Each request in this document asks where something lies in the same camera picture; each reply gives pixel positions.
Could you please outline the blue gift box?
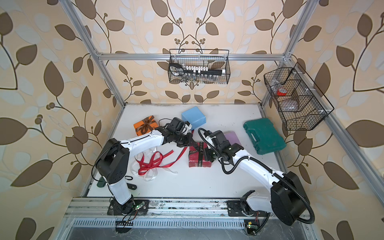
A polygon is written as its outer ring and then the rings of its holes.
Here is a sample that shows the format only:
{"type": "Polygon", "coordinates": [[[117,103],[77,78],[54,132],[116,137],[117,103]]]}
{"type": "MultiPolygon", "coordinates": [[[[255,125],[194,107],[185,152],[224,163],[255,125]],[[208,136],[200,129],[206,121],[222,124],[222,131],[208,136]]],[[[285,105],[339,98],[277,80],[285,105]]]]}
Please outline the blue gift box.
{"type": "Polygon", "coordinates": [[[192,125],[191,130],[198,129],[207,122],[206,116],[198,107],[193,107],[182,112],[182,120],[184,122],[189,122],[192,125]]]}

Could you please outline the purple gift box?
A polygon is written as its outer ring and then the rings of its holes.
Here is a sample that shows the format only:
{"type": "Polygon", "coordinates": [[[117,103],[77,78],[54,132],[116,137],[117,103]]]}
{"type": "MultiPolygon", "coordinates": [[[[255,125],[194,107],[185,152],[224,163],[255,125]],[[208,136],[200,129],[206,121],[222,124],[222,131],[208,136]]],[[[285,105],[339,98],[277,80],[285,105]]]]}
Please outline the purple gift box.
{"type": "Polygon", "coordinates": [[[238,145],[242,145],[237,134],[235,132],[226,132],[224,133],[224,136],[226,137],[226,139],[229,141],[230,145],[234,145],[234,144],[238,144],[238,145]]]}

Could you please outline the red satin ribbon bow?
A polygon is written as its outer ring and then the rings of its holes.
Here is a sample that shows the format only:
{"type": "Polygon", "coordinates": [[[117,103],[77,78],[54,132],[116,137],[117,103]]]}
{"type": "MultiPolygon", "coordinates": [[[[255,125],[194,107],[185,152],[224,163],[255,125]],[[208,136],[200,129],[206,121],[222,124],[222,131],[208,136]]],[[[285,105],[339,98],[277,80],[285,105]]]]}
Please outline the red satin ribbon bow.
{"type": "Polygon", "coordinates": [[[138,137],[131,139],[130,143],[132,146],[130,149],[131,154],[135,157],[135,161],[131,165],[131,172],[136,176],[143,177],[145,181],[151,181],[157,176],[158,168],[168,170],[183,156],[187,148],[196,142],[192,138],[192,133],[173,133],[159,127],[145,134],[138,133],[138,137]],[[156,148],[168,143],[176,143],[177,147],[183,150],[176,160],[163,164],[163,160],[174,151],[171,150],[166,154],[162,154],[156,148]]]}

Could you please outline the white satin ribbon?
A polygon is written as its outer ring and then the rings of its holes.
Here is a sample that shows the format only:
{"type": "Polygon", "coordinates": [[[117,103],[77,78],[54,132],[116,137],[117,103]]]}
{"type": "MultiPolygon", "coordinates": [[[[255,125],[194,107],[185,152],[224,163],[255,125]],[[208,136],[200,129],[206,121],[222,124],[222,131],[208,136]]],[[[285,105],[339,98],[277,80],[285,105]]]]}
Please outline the white satin ribbon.
{"type": "Polygon", "coordinates": [[[177,174],[178,172],[172,170],[172,167],[181,157],[177,156],[172,159],[175,156],[173,150],[162,153],[157,147],[150,148],[134,156],[129,170],[135,177],[139,177],[146,182],[153,181],[158,176],[159,171],[177,174]]]}

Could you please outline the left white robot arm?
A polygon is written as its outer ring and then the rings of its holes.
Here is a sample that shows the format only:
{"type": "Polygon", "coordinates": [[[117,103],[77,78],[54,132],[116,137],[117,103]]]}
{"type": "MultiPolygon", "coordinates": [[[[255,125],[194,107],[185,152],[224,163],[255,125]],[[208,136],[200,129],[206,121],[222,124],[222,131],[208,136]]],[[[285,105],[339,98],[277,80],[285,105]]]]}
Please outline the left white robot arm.
{"type": "Polygon", "coordinates": [[[130,157],[168,143],[176,143],[179,148],[196,147],[191,129],[192,125],[188,122],[182,127],[166,124],[130,140],[121,142],[112,138],[107,141],[95,168],[106,181],[117,205],[125,206],[134,200],[125,180],[130,157]]]}

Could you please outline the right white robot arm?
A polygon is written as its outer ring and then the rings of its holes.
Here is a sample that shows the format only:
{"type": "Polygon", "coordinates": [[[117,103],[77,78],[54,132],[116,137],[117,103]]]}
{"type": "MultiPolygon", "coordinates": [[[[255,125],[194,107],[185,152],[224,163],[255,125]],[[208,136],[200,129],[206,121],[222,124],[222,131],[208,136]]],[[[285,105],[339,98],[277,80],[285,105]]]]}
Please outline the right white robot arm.
{"type": "Polygon", "coordinates": [[[198,134],[213,151],[207,156],[217,159],[226,175],[241,168],[269,191],[269,212],[274,213],[281,222],[288,226],[295,221],[309,225],[315,222],[314,210],[296,174],[275,170],[253,157],[241,145],[231,145],[222,131],[211,132],[199,128],[198,134]]]}

